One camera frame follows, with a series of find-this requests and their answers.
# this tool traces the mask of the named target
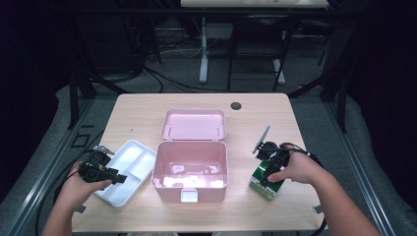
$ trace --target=table top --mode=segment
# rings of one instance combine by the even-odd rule
[[[227,8],[325,8],[327,0],[181,0],[182,7]]]
[[[239,102],[240,110],[231,103]],[[304,147],[288,97],[281,93],[122,94],[118,97],[100,144],[115,151],[129,140],[154,150],[163,142],[165,114],[173,108],[220,109],[225,115],[228,185],[221,203],[167,204],[150,177],[124,207],[91,195],[83,214],[73,216],[74,232],[213,232],[315,230],[323,215],[314,188],[286,180],[269,202],[249,188],[260,164],[252,151],[267,125],[266,141]]]

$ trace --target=pink lid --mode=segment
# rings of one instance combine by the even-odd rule
[[[222,140],[226,136],[224,113],[208,109],[171,109],[166,112],[165,140]]]

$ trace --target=black hole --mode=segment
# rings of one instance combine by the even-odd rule
[[[242,104],[240,104],[239,102],[232,102],[232,104],[230,104],[230,107],[233,110],[240,110],[240,108],[242,108]]]

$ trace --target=pink box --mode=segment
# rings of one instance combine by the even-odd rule
[[[172,109],[162,128],[165,142],[156,151],[152,183],[164,202],[224,200],[228,181],[224,113]]]

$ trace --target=white tray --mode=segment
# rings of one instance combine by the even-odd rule
[[[126,142],[106,165],[126,175],[125,183],[110,185],[95,193],[114,207],[124,207],[148,179],[155,159],[156,152],[149,147],[134,140]]]

